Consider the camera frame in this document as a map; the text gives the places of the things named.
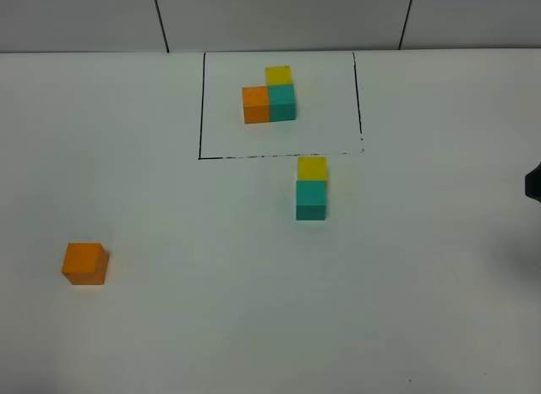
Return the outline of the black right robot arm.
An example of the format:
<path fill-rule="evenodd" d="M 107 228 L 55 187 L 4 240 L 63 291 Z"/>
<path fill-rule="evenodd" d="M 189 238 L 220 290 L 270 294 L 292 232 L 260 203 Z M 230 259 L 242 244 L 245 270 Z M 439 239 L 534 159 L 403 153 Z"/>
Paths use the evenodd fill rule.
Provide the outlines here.
<path fill-rule="evenodd" d="M 541 202 L 541 163 L 525 176 L 525 195 Z"/>

